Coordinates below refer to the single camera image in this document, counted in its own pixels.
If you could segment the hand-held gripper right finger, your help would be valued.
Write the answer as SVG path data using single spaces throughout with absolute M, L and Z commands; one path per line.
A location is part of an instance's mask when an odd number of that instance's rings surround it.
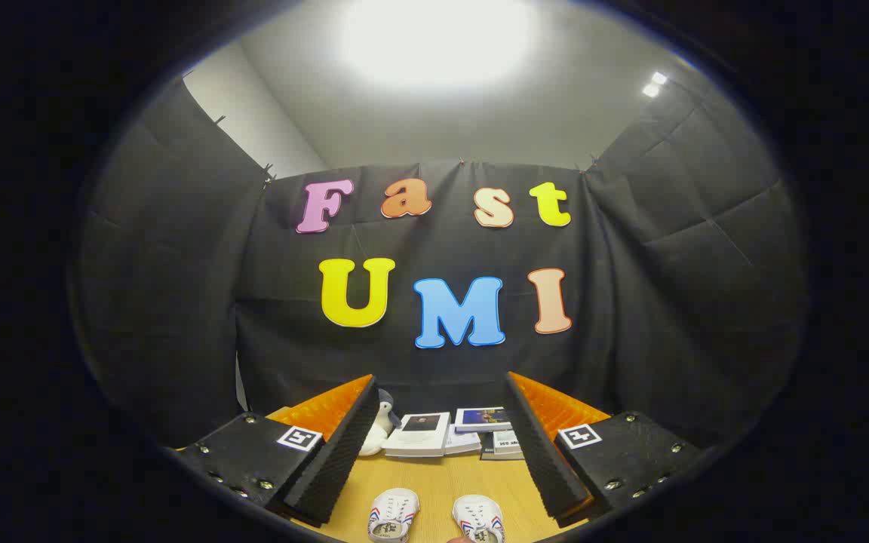
M 647 501 L 705 452 L 637 410 L 607 415 L 514 372 L 505 375 L 505 412 L 545 511 L 562 528 Z

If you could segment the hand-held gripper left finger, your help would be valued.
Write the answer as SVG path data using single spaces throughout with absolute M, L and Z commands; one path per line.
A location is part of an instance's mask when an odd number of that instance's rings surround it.
M 327 523 L 373 425 L 379 393 L 365 375 L 282 413 L 244 412 L 180 448 L 194 477 L 263 513 Z

